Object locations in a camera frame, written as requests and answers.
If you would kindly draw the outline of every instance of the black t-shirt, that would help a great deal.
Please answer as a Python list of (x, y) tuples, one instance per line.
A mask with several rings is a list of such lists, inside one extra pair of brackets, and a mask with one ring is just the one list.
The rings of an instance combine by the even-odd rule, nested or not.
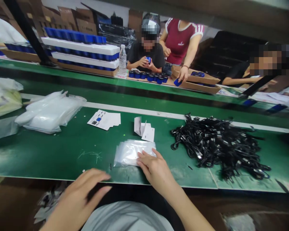
[[(219, 82), (220, 84), (222, 84), (223, 80), (226, 77), (232, 78), (232, 79), (246, 79), (246, 78), (250, 78), (250, 75), (247, 75), (243, 78), (243, 75), (246, 71), (246, 69), (249, 67), (249, 62), (241, 62), (235, 66), (233, 66), (232, 68), (230, 68), (229, 72), (226, 74), (226, 76), (221, 79), (221, 81)], [(229, 85), (230, 87), (240, 87), (242, 86), (242, 84), (236, 84), (236, 85)]]
[[(152, 62), (156, 68), (161, 68), (165, 65), (163, 47), (159, 43), (155, 43), (155, 46), (149, 52), (146, 52), (144, 51), (141, 42), (136, 41), (133, 43), (127, 56), (131, 64), (139, 61), (143, 56), (146, 56), (152, 59)], [(148, 68), (143, 68), (141, 66), (138, 66), (137, 69), (144, 72), (151, 72), (151, 70)]]

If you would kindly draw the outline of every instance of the pile of black cables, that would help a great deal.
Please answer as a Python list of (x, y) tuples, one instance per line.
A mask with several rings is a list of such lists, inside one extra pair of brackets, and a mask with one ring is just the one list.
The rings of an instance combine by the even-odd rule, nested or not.
[(172, 150), (184, 144), (187, 154), (196, 158), (198, 167), (213, 167), (221, 165), (221, 176), (233, 182), (233, 176), (240, 175), (240, 169), (246, 169), (254, 178), (263, 179), (270, 176), (269, 166), (260, 164), (260, 157), (256, 154), (261, 148), (256, 137), (248, 133), (255, 132), (251, 128), (239, 128), (231, 121), (198, 117), (191, 118), (190, 113), (185, 115), (186, 124), (171, 130), (176, 142), (171, 145)]

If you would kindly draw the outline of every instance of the plastic water bottle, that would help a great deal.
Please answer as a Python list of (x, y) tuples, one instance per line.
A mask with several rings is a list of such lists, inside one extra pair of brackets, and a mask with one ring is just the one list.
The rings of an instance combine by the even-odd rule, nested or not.
[(119, 74), (126, 75), (126, 52), (125, 45), (121, 45), (119, 54)]

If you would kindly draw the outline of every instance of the plastic bag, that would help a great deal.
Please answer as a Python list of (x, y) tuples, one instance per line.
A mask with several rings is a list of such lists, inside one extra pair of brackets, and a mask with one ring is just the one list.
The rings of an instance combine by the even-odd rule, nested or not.
[(60, 126), (67, 126), (71, 118), (81, 109), (87, 101), (80, 96), (66, 96), (53, 92), (26, 107), (26, 112), (21, 114), (15, 122), (30, 130), (47, 134), (60, 132)]
[(0, 78), (0, 116), (22, 107), (19, 90), (23, 90), (20, 83), (12, 79)]
[(18, 125), (14, 122), (17, 116), (0, 120), (0, 138), (14, 135), (18, 132)]
[(138, 166), (137, 158), (138, 152), (143, 150), (151, 156), (156, 157), (155, 153), (152, 151), (152, 148), (156, 149), (155, 142), (148, 141), (138, 141), (138, 140), (127, 140), (121, 142), (117, 146), (114, 167), (125, 167), (128, 165)]

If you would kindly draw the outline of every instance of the gray shirt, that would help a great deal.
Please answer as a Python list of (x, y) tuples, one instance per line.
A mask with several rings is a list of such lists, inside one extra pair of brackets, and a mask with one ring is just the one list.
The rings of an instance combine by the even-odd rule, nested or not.
[(148, 206), (118, 201), (96, 209), (82, 231), (173, 231), (169, 221)]

